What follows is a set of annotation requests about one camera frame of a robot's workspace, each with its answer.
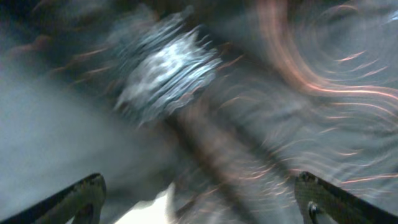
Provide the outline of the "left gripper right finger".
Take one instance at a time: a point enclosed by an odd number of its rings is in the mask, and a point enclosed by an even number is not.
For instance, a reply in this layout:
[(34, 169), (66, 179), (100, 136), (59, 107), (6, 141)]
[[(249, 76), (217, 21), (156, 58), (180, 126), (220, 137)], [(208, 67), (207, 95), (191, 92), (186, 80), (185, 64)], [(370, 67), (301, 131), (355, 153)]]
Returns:
[(397, 223), (397, 216), (317, 177), (301, 172), (295, 178), (294, 196), (304, 224)]

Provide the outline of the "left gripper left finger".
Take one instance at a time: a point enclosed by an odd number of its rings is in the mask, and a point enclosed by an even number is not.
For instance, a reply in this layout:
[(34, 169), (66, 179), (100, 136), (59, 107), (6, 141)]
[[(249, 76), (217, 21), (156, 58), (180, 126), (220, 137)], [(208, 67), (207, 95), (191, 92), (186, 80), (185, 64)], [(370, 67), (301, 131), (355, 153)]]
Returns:
[(1, 224), (98, 224), (106, 199), (106, 182), (94, 173), (41, 202), (1, 221)]

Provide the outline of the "black orange-patterned jersey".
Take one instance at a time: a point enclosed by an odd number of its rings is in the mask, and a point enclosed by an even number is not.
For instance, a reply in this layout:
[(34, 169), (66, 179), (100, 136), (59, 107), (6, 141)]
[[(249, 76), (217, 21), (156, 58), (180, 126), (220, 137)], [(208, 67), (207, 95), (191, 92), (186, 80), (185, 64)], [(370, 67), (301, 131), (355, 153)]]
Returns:
[(99, 173), (99, 223), (397, 216), (396, 1), (2, 1), (1, 221)]

